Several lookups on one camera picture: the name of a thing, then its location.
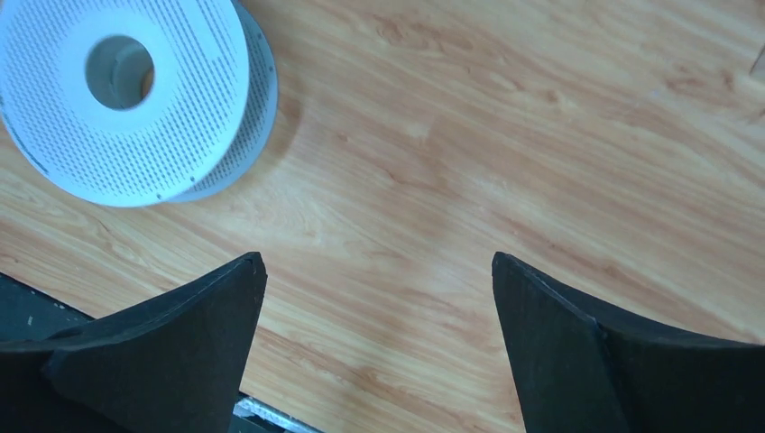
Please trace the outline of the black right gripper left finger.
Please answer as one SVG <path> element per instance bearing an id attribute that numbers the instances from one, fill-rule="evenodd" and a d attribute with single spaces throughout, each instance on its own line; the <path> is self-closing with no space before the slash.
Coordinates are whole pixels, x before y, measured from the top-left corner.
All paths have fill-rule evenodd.
<path id="1" fill-rule="evenodd" d="M 249 252 L 42 340 L 1 339 L 2 431 L 227 431 L 266 282 Z"/>

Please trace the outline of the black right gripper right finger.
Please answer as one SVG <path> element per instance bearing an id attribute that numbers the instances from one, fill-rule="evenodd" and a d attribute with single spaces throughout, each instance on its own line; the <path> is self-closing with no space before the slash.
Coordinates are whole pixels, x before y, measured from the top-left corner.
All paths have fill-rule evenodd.
<path id="1" fill-rule="evenodd" d="M 493 295 L 529 432 L 761 432 L 764 348 L 672 327 L 499 252 Z"/>

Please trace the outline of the white perforated cable spool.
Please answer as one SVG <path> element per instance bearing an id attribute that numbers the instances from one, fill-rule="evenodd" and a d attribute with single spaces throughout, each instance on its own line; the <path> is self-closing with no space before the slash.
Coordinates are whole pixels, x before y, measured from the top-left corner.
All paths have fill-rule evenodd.
<path id="1" fill-rule="evenodd" d="M 5 1 L 1 114 L 55 186 L 109 207 L 206 198 L 255 163 L 276 62 L 239 1 Z"/>

